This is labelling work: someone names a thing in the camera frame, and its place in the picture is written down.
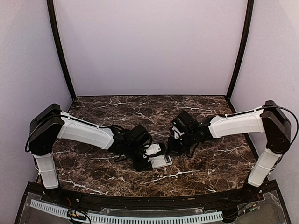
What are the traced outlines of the white remote control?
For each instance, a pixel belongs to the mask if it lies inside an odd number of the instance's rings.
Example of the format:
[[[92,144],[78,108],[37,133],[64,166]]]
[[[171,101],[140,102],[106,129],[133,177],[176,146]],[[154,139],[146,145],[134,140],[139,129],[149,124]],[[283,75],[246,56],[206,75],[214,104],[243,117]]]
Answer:
[[[153,169],[172,165],[172,159],[169,155],[160,155],[154,158],[149,158]]]

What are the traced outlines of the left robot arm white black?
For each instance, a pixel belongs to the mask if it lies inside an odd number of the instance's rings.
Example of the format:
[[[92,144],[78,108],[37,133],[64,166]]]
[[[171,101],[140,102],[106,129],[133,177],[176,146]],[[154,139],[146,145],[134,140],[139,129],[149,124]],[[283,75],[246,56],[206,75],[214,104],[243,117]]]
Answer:
[[[66,193],[59,188],[52,154],[56,139],[82,142],[131,159],[136,171],[152,169],[146,155],[152,137],[142,125],[133,129],[99,126],[63,112],[58,104],[51,104],[30,122],[25,151],[33,155],[43,186],[48,189],[47,195],[55,203],[66,200]]]

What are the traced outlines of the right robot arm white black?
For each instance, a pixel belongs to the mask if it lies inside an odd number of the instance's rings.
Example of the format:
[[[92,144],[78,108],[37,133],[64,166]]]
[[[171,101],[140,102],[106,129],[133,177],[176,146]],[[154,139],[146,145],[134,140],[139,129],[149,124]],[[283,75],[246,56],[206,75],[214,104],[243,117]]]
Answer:
[[[262,185],[269,173],[280,163],[296,139],[291,136],[292,125],[284,112],[294,115],[273,100],[268,100],[263,106],[252,110],[214,115],[201,122],[187,111],[182,111],[171,122],[166,152],[192,157],[191,147],[233,135],[243,135],[248,145],[253,147],[249,134],[264,133],[267,139],[264,151],[257,157],[255,166],[248,174],[247,185],[238,193],[238,198],[247,203],[256,196],[256,188]]]

